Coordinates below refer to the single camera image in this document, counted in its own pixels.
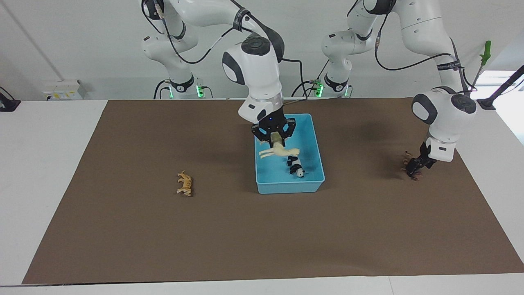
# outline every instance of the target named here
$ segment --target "white wall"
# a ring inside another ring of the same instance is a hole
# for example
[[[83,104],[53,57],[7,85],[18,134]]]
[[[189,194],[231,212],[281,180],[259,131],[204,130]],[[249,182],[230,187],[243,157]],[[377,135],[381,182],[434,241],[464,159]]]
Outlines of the white wall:
[[[524,30],[489,65],[490,70],[517,70],[524,65]]]
[[[468,76],[476,74],[486,40],[493,55],[523,29],[519,0],[441,0],[444,23],[454,38]],[[262,22],[286,42],[286,57],[302,59],[305,78],[317,76],[326,58],[322,37],[345,30],[345,15],[353,0],[243,0]],[[162,65],[147,59],[140,41],[154,31],[141,15],[138,0],[0,0],[0,83],[21,99],[43,99],[41,81],[57,79],[2,4],[18,19],[36,45],[66,79],[79,79],[92,99],[151,98],[158,81],[167,76]],[[184,56],[201,56],[227,26],[199,28],[200,44]],[[229,82],[220,66],[222,52],[246,35],[232,32],[193,72],[213,88],[216,97],[245,97],[247,89]],[[422,56],[402,45],[399,21],[390,16],[383,32],[380,58],[396,67]],[[354,56],[351,84],[356,97],[405,97],[439,85],[433,62],[401,72],[386,72],[374,62],[373,52]],[[285,95],[299,83],[298,65],[281,64]]]

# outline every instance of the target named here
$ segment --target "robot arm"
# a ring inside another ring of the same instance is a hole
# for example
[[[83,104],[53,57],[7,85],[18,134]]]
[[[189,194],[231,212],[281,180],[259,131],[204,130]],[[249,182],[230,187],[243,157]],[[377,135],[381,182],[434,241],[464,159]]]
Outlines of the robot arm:
[[[411,51],[434,58],[439,71],[441,86],[415,96],[412,112],[428,124],[429,132],[421,147],[421,156],[407,166],[413,176],[422,167],[430,168],[438,161],[453,160],[455,145],[460,134],[472,121],[476,104],[468,96],[459,71],[460,61],[454,45],[444,29],[437,0],[359,0],[348,14],[348,31],[336,32],[325,37],[322,50],[330,59],[324,77],[328,94],[341,96],[347,87],[351,71],[348,55],[372,49],[375,41],[373,25],[378,15],[397,13],[401,22],[402,40]],[[378,49],[379,38],[375,45]]]
[[[183,62],[173,51],[161,18],[155,8],[155,3],[153,0],[141,0],[141,4],[144,7],[146,16],[161,31],[161,34],[156,33],[153,36],[144,38],[142,41],[144,54],[149,59],[164,65],[169,74],[171,93],[173,93],[175,98],[199,97],[199,90],[196,87],[199,84],[199,80],[191,72],[190,66]],[[159,5],[163,11],[164,18],[167,20],[169,32],[176,34],[175,36],[171,35],[171,40],[177,51],[186,52],[197,46],[198,36],[194,32],[194,28],[187,26],[171,5],[165,5],[163,1],[159,1]]]
[[[231,25],[238,31],[250,32],[251,35],[244,42],[228,49],[222,58],[222,66],[229,80],[249,88],[249,96],[240,107],[238,114],[253,123],[253,134],[261,141],[268,141],[271,146],[271,133],[278,132],[283,139],[293,134],[294,120],[286,119],[282,109],[282,85],[279,80],[278,63],[283,58],[284,43],[278,33],[265,26],[249,10],[234,0],[147,1],[154,3],[158,12],[157,18],[161,22],[178,24],[177,28],[169,28],[170,32],[180,30],[183,32],[185,23],[201,27],[225,24]],[[193,45],[185,46],[184,36],[175,39],[181,42],[175,47],[179,53],[180,50],[191,49]],[[158,56],[162,55],[161,63],[166,65],[166,68],[173,63],[177,65],[174,67],[175,71],[183,72],[180,58],[177,56],[174,59],[173,54],[177,54],[172,51],[167,53],[164,50],[165,46],[162,50],[158,50],[164,53],[158,54]]]

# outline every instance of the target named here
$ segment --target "brown mat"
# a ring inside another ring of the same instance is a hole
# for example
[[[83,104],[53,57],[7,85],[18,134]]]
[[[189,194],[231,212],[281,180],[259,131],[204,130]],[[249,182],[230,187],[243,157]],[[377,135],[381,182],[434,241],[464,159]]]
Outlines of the brown mat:
[[[259,195],[240,101],[110,101],[24,284],[524,272],[457,154],[400,171],[410,100],[296,103],[326,182]],[[194,197],[176,195],[178,172]]]

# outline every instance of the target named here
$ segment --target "black strap on robot arm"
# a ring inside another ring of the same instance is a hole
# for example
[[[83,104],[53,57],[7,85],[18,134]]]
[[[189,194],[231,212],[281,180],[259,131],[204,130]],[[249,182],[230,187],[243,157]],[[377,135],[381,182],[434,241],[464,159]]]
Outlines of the black strap on robot arm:
[[[233,28],[238,31],[242,31],[242,30],[250,31],[242,26],[242,21],[243,20],[248,21],[249,18],[251,18],[266,33],[267,38],[269,39],[269,41],[273,45],[273,48],[275,49],[275,53],[277,54],[277,60],[280,63],[282,61],[282,58],[284,58],[284,51],[285,51],[284,40],[282,39],[282,37],[275,30],[264,25],[255,16],[253,16],[253,14],[251,14],[249,10],[247,10],[245,7],[240,5],[237,1],[235,0],[230,0],[230,1],[238,7],[238,12],[235,15],[235,19],[233,21]]]
[[[187,90],[193,86],[193,84],[195,83],[195,77],[193,76],[193,74],[191,75],[191,78],[184,82],[184,83],[181,83],[181,84],[178,84],[178,83],[175,83],[173,81],[171,81],[171,86],[173,86],[173,88],[178,92],[178,93],[185,93],[187,92]]]
[[[176,40],[182,40],[182,38],[184,38],[185,33],[187,32],[187,30],[188,30],[188,28],[185,26],[184,21],[182,21],[182,32],[180,32],[180,35],[178,35],[178,36],[173,36],[173,38],[175,38]]]
[[[448,62],[447,64],[437,65],[436,69],[439,71],[445,71],[445,70],[457,69],[460,67],[461,67],[460,60],[457,59],[456,61]]]
[[[458,67],[456,67],[455,69],[459,70],[458,75],[460,76],[462,92],[465,93],[469,97],[471,92],[468,91],[468,87],[466,84],[466,75],[464,74],[464,71],[460,71],[460,68],[462,68],[462,66],[460,65],[460,59],[459,59],[459,54],[457,52],[457,47],[455,46],[455,41],[453,41],[452,38],[450,38],[450,40],[451,40],[451,44],[453,45],[453,53],[455,53],[455,59],[458,62]]]

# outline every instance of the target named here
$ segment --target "cable connector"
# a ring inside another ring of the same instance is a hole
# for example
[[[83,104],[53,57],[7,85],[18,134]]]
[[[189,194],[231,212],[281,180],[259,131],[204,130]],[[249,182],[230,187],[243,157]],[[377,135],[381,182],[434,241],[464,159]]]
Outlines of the cable connector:
[[[375,41],[375,51],[378,50],[378,47],[380,46],[380,37],[382,36],[382,32],[378,32],[377,39]]]
[[[322,97],[322,93],[324,92],[324,84],[322,84],[322,81],[320,79],[311,80],[311,83],[313,84],[312,88],[315,91],[315,96],[318,98]]]
[[[157,10],[158,17],[160,17],[160,19],[164,19],[162,7],[160,7],[160,4],[158,4],[157,0],[153,0],[153,2],[155,2],[155,9]]]
[[[205,93],[204,93],[204,87],[206,86],[198,86],[196,85],[196,95],[198,95],[198,98],[205,98]]]

